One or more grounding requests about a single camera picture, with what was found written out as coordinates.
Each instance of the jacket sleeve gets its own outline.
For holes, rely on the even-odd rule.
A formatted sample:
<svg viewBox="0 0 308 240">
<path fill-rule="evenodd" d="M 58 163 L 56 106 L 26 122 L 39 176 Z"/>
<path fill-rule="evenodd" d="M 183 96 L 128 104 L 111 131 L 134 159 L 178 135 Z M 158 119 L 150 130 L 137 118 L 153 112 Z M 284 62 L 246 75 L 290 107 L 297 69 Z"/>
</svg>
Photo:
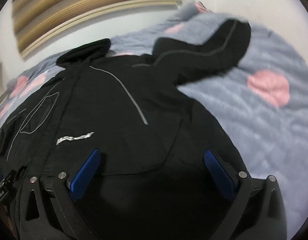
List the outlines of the jacket sleeve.
<svg viewBox="0 0 308 240">
<path fill-rule="evenodd" d="M 244 56 L 251 38 L 248 23 L 224 22 L 202 45 L 160 38 L 153 49 L 154 66 L 174 85 L 229 70 Z"/>
</svg>

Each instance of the gray reflective stripe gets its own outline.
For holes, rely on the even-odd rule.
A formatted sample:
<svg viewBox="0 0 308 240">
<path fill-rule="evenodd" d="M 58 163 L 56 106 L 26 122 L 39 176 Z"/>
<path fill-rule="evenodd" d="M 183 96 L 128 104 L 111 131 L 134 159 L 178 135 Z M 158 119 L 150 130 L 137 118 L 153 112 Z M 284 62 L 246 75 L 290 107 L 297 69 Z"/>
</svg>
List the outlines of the gray reflective stripe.
<svg viewBox="0 0 308 240">
<path fill-rule="evenodd" d="M 134 98 L 132 97 L 132 95 L 128 92 L 128 90 L 126 89 L 126 87 L 124 86 L 124 84 L 123 84 L 115 75 L 113 75 L 112 73 L 110 73 L 110 72 L 108 72 L 108 71 L 102 70 L 102 69 L 94 68 L 94 67 L 92 67 L 92 66 L 89 66 L 89 67 L 92 68 L 92 69 L 95 69 L 95 70 L 103 71 L 103 72 L 105 72 L 105 73 L 107 73 L 107 74 L 110 74 L 112 77 L 114 77 L 114 78 L 121 84 L 121 86 L 124 88 L 126 94 L 129 96 L 129 98 L 131 99 L 131 101 L 132 101 L 133 104 L 135 105 L 135 107 L 136 107 L 136 109 L 137 109 L 139 115 L 141 116 L 141 118 L 142 118 L 144 124 L 148 125 L 148 122 L 147 122 L 147 120 L 146 120 L 146 118 L 145 118 L 145 116 L 144 116 L 142 110 L 139 108 L 138 104 L 136 103 L 136 101 L 134 100 Z"/>
</svg>

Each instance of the silver bolt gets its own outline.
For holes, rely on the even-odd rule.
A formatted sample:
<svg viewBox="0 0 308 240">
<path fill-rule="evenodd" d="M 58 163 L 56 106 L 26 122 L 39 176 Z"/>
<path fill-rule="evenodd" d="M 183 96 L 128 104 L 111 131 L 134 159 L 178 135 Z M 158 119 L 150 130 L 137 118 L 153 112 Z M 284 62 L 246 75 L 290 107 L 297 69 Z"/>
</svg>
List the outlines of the silver bolt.
<svg viewBox="0 0 308 240">
<path fill-rule="evenodd" d="M 58 177 L 60 178 L 60 179 L 63 179 L 63 178 L 65 178 L 66 177 L 66 173 L 65 172 L 61 172 L 60 174 L 58 174 Z"/>
<path fill-rule="evenodd" d="M 273 175 L 269 175 L 269 180 L 275 182 L 276 178 Z"/>
<path fill-rule="evenodd" d="M 31 177 L 31 183 L 35 183 L 37 181 L 37 177 Z"/>
<path fill-rule="evenodd" d="M 242 179 L 245 179 L 245 178 L 247 177 L 247 174 L 246 174 L 246 172 L 244 172 L 244 171 L 240 171 L 240 172 L 238 173 L 238 175 L 239 175 Z"/>
</svg>

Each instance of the chest pocket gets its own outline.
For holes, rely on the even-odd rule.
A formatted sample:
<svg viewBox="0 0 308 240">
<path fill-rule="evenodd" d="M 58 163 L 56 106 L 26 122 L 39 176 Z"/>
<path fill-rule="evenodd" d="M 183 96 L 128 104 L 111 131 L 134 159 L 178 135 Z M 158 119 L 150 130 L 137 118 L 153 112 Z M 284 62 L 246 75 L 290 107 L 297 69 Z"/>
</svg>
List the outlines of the chest pocket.
<svg viewBox="0 0 308 240">
<path fill-rule="evenodd" d="M 28 121 L 25 122 L 19 133 L 32 134 L 40 128 L 52 112 L 58 96 L 59 92 L 46 96 L 41 103 L 33 109 L 33 113 L 28 116 Z"/>
</svg>

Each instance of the bed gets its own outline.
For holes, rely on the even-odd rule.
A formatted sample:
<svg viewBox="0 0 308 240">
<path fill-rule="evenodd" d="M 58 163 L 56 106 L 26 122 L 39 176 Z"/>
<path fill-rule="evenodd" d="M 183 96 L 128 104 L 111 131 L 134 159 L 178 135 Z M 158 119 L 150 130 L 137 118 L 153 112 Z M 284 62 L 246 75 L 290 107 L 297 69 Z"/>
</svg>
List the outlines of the bed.
<svg viewBox="0 0 308 240">
<path fill-rule="evenodd" d="M 155 40 L 162 36 L 202 44 L 229 17 L 233 16 L 190 3 L 161 24 L 112 37 L 107 57 L 151 53 Z M 218 119 L 252 177 L 277 177 L 288 239 L 292 239 L 308 217 L 308 66 L 278 34 L 250 24 L 251 42 L 238 67 L 178 89 Z M 63 53 L 46 58 L 8 83 L 7 98 L 0 106 L 0 127 L 30 94 L 62 71 L 55 62 Z"/>
</svg>

